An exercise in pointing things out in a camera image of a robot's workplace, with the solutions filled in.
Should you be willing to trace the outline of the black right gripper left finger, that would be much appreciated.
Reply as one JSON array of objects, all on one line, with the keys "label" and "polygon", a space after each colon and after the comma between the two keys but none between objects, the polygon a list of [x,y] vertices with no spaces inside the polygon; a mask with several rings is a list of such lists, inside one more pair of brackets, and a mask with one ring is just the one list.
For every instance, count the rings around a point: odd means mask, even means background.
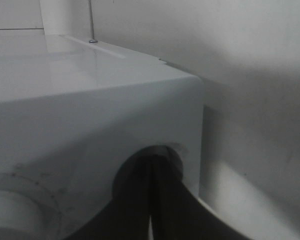
[{"label": "black right gripper left finger", "polygon": [[112,200],[67,240],[147,240],[152,147],[132,155],[113,182]]}]

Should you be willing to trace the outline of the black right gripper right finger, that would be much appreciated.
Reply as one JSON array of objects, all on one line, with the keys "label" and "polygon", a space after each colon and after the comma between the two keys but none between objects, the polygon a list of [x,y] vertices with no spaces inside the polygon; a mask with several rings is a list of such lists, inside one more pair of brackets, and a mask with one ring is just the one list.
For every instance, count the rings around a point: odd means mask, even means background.
[{"label": "black right gripper right finger", "polygon": [[174,173],[168,158],[150,157],[151,223],[155,240],[244,240],[202,206]]}]

